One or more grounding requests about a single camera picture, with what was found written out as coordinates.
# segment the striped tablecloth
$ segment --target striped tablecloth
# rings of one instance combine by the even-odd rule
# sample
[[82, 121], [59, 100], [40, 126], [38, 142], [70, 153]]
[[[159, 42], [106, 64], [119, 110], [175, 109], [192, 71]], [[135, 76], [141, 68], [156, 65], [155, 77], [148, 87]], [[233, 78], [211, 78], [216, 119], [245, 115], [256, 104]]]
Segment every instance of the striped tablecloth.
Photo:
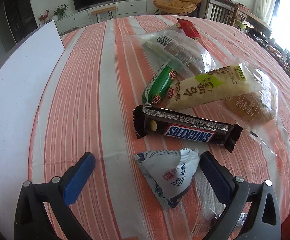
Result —
[[[290, 79], [256, 42], [234, 27], [182, 17], [210, 35], [206, 46], [223, 63], [237, 56], [260, 66], [279, 88], [278, 127], [259, 131], [273, 149], [243, 134], [232, 154], [224, 148], [163, 136], [137, 140], [132, 111], [157, 67], [144, 52], [123, 42], [126, 35], [164, 30], [175, 16], [134, 16], [109, 20], [62, 37], [65, 52], [51, 75], [37, 110], [30, 143], [28, 177], [34, 183], [62, 175], [86, 152], [96, 168], [71, 209], [95, 239], [191, 239], [196, 221], [221, 211], [206, 178], [197, 171], [189, 192], [172, 210], [163, 211], [133, 156], [144, 150], [210, 150], [233, 175], [248, 182], [271, 179], [282, 221], [290, 212]], [[187, 109], [187, 114], [234, 123], [215, 103]], [[52, 214], [51, 221], [63, 237]]]

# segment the green sausage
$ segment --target green sausage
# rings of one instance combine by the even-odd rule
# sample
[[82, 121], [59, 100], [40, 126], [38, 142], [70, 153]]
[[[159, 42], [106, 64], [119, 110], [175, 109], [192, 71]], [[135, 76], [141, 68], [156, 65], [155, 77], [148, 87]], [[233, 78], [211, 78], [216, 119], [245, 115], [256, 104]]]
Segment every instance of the green sausage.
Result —
[[176, 77], [176, 72], [168, 66], [169, 64], [173, 64], [172, 60], [164, 63], [147, 85], [142, 95], [142, 102], [144, 104], [156, 105], [166, 95], [172, 81]]

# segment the brown candy wrapper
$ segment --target brown candy wrapper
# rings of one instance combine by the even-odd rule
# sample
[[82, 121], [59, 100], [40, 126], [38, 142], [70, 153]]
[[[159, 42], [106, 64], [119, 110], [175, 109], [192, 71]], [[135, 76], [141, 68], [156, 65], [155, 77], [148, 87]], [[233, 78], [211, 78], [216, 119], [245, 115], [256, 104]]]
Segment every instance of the brown candy wrapper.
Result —
[[230, 153], [243, 131], [238, 124], [215, 122], [152, 106], [137, 106], [133, 115], [138, 139], [149, 133], [158, 133], [179, 139], [218, 144]]

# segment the red snack package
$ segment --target red snack package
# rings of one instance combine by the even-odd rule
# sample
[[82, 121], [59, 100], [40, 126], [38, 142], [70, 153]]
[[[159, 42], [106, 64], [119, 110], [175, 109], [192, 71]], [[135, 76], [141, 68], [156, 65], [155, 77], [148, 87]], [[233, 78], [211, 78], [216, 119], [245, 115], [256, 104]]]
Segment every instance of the red snack package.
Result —
[[182, 26], [182, 29], [185, 32], [186, 36], [199, 42], [205, 49], [207, 49], [201, 36], [199, 35], [198, 30], [196, 30], [196, 28], [194, 27], [192, 22], [190, 22], [188, 20], [183, 20], [183, 19], [177, 19], [177, 20], [178, 20], [178, 23]]

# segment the stool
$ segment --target stool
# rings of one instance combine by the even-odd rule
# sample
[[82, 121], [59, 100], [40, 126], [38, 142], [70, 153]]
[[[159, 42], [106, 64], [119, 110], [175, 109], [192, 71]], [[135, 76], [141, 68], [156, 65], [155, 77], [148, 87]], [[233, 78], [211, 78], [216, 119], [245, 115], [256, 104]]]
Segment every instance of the stool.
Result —
[[102, 12], [108, 12], [109, 18], [112, 20], [113, 19], [112, 10], [116, 10], [116, 7], [112, 6], [112, 7], [103, 8], [97, 11], [93, 11], [90, 13], [90, 15], [96, 14], [96, 19], [97, 19], [97, 22], [99, 23], [99, 20], [100, 20], [99, 14]]

